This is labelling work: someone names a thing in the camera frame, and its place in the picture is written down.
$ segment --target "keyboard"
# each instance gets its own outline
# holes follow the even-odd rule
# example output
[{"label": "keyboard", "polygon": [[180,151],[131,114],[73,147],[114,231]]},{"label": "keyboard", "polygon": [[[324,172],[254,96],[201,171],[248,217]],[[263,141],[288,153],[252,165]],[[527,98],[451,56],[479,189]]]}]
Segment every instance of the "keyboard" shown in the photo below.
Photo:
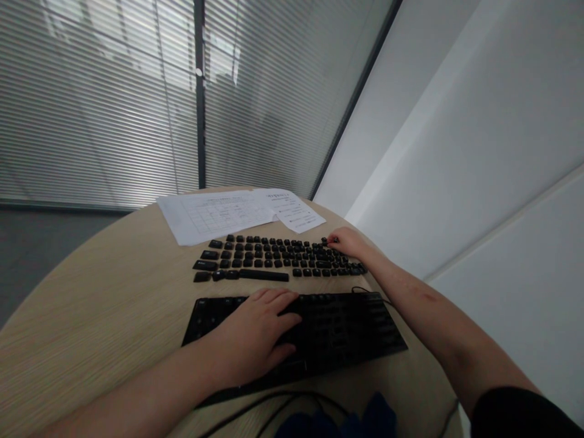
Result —
[{"label": "keyboard", "polygon": [[[198,299],[182,345],[209,333],[246,298]],[[258,380],[217,392],[200,406],[322,375],[408,348],[377,292],[300,295],[282,313],[288,312],[300,314],[302,322],[284,333],[278,344],[294,344],[294,355]]]},{"label": "keyboard", "polygon": [[359,276],[367,268],[358,260],[328,248],[327,238],[319,242],[302,242],[274,237],[229,234],[222,240],[211,240],[193,266],[198,270],[194,282],[222,279],[253,278],[287,282],[294,277]]}]

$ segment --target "white wall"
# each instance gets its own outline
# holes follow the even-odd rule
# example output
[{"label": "white wall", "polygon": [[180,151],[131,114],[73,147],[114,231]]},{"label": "white wall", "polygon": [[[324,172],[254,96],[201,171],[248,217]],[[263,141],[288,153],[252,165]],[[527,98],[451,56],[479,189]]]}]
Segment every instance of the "white wall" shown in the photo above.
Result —
[{"label": "white wall", "polygon": [[565,186],[584,169],[584,3],[449,2],[454,35],[435,34],[448,48],[421,51],[427,80],[409,82],[392,56],[424,28],[418,7],[403,3],[315,200],[452,298],[584,426],[570,311],[584,304],[584,184]]}]

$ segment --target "black sleeve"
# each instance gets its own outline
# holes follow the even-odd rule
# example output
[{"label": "black sleeve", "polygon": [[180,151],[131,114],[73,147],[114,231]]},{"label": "black sleeve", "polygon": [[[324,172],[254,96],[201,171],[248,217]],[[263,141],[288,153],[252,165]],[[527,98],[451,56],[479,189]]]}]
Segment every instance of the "black sleeve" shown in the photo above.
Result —
[{"label": "black sleeve", "polygon": [[584,431],[551,401],[527,389],[496,388],[474,407],[471,436],[584,437]]}]

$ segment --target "gray floor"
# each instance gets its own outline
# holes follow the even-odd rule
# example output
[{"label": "gray floor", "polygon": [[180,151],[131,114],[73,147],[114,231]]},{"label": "gray floor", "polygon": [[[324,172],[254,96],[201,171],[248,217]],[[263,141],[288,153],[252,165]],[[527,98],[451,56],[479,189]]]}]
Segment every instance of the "gray floor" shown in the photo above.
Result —
[{"label": "gray floor", "polygon": [[120,217],[0,210],[0,327],[55,266]]}]

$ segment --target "forearm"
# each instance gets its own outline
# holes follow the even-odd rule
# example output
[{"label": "forearm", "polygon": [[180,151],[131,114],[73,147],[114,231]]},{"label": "forearm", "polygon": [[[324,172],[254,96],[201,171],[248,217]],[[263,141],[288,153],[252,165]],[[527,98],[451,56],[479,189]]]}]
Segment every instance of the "forearm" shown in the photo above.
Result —
[{"label": "forearm", "polygon": [[198,341],[179,349],[35,436],[166,436],[190,410],[219,390],[204,348]]},{"label": "forearm", "polygon": [[502,348],[442,294],[374,249],[361,261],[442,365],[469,415],[491,388],[509,385],[538,392]]}]

